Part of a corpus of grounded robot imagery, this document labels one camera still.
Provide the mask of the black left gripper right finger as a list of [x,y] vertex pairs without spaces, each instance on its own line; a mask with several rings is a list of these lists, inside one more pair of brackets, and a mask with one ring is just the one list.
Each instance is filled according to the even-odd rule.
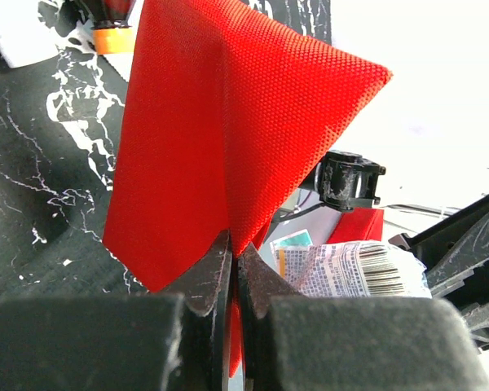
[[254,247],[236,272],[247,390],[489,389],[447,301],[304,297]]

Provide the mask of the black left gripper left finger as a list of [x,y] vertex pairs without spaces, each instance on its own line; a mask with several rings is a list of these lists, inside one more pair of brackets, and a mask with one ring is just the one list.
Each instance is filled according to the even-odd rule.
[[0,390],[225,390],[231,237],[144,296],[0,304]]

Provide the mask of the green gauze packet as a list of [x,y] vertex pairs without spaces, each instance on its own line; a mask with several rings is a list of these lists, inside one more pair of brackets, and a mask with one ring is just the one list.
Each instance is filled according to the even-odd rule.
[[306,230],[270,243],[280,276],[307,297],[431,298],[426,267],[393,244],[314,245]]

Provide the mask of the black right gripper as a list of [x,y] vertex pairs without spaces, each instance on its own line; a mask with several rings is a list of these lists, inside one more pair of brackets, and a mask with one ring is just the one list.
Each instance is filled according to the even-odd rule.
[[390,243],[426,266],[434,298],[461,313],[480,349],[489,349],[489,195],[420,234],[396,235]]

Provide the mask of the red first aid kit pouch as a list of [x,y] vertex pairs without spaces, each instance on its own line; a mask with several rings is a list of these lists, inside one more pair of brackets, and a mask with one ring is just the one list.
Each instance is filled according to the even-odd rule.
[[146,1],[105,247],[150,291],[240,255],[391,79],[240,1]]

